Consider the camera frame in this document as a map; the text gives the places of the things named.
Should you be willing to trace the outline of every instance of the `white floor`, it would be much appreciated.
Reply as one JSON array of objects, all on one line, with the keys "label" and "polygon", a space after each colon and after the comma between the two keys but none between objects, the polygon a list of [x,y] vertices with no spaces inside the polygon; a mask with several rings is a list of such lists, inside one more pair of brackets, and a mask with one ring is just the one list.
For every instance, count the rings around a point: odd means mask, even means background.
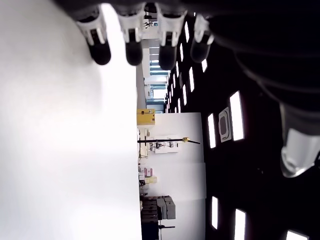
[{"label": "white floor", "polygon": [[99,67],[51,1],[0,1],[0,240],[141,239],[136,69],[103,9]]}]

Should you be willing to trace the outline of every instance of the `black ceiling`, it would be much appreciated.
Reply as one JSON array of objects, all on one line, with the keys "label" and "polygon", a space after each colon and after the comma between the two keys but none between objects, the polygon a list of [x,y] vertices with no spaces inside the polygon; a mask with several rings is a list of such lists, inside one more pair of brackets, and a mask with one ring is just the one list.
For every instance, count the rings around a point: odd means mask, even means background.
[{"label": "black ceiling", "polygon": [[[181,112],[200,112],[206,163],[206,239],[233,240],[235,209],[246,212],[246,240],[282,240],[287,230],[320,239],[320,170],[309,169],[296,178],[285,178],[280,170],[282,127],[279,105],[271,100],[238,66],[227,48],[212,44],[207,70],[190,58],[195,18],[187,16],[190,39],[182,31],[177,60],[186,85],[187,104],[177,78],[170,104],[174,113],[178,98]],[[180,58],[180,43],[184,59]],[[194,91],[190,91],[189,70],[193,68]],[[176,75],[171,71],[169,87]],[[218,114],[229,106],[229,98],[240,91],[244,139],[220,141]],[[213,113],[216,147],[210,149],[208,116]],[[218,230],[211,225],[211,197],[219,200]]]}]

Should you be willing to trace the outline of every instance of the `yellow box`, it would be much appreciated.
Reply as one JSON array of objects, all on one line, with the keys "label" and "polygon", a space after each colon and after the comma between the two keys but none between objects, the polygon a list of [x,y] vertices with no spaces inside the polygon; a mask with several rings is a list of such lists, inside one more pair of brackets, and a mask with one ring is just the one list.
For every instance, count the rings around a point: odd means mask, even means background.
[{"label": "yellow box", "polygon": [[137,109],[136,123],[137,125],[155,125],[156,124],[155,109]]}]

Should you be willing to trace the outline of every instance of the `white wall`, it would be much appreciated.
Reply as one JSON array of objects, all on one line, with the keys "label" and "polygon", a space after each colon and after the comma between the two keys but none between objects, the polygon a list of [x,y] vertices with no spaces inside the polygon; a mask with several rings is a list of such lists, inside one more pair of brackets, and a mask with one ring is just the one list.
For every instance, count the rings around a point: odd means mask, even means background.
[{"label": "white wall", "polygon": [[99,67],[51,1],[0,1],[1,240],[141,239],[136,69],[103,9],[112,59]]},{"label": "white wall", "polygon": [[[177,135],[203,142],[200,113],[156,114],[150,136]],[[170,195],[176,205],[176,219],[163,220],[163,240],[204,240],[206,169],[203,145],[183,143],[177,153],[149,153],[142,161],[153,168],[158,182],[150,184],[149,195]]]}]

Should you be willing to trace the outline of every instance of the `black fingertip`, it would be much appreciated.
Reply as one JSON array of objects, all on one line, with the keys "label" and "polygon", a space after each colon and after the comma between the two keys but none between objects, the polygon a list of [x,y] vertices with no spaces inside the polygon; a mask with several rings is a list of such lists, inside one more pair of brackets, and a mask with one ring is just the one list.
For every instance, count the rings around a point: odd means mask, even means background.
[{"label": "black fingertip", "polygon": [[92,59],[99,65],[106,65],[110,62],[111,52],[108,41],[105,44],[88,45]]},{"label": "black fingertip", "polygon": [[201,63],[209,54],[210,45],[206,43],[197,43],[195,39],[192,41],[190,55],[195,63]]},{"label": "black fingertip", "polygon": [[160,46],[159,65],[163,70],[172,70],[176,65],[177,47]]},{"label": "black fingertip", "polygon": [[142,62],[142,44],[141,42],[129,42],[125,44],[126,60],[132,66],[137,66]]}]

